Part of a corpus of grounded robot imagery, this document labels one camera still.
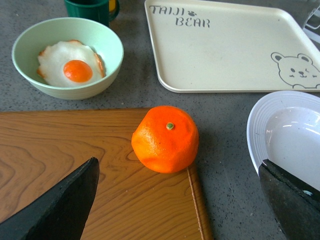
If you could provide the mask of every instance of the mandarin orange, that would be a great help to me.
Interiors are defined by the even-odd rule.
[[[132,135],[131,145],[147,168],[176,173],[196,158],[198,128],[191,116],[174,106],[151,108]]]

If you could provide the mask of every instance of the fake fried egg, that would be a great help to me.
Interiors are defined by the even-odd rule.
[[[51,86],[76,87],[105,76],[99,56],[78,40],[60,41],[39,53],[37,73]]]

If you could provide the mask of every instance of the wood grain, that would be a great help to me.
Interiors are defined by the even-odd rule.
[[[82,240],[213,239],[196,167],[162,174],[137,160],[131,136],[147,111],[0,113],[0,222],[96,157],[99,184]]]

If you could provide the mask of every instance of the light green bowl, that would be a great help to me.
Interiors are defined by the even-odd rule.
[[[38,74],[38,55],[59,41],[79,40],[92,48],[102,59],[106,76],[99,81],[76,87],[48,85]],[[116,79],[124,58],[119,37],[96,21],[61,17],[37,23],[25,30],[14,42],[12,61],[17,71],[40,91],[59,99],[81,100],[93,97],[108,88]]]

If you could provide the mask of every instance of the white plate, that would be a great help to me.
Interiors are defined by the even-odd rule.
[[[258,173],[269,159],[320,191],[320,98],[299,91],[276,91],[252,108],[246,129]]]
[[[157,76],[172,92],[320,90],[320,52],[286,11],[207,0],[144,6]]]

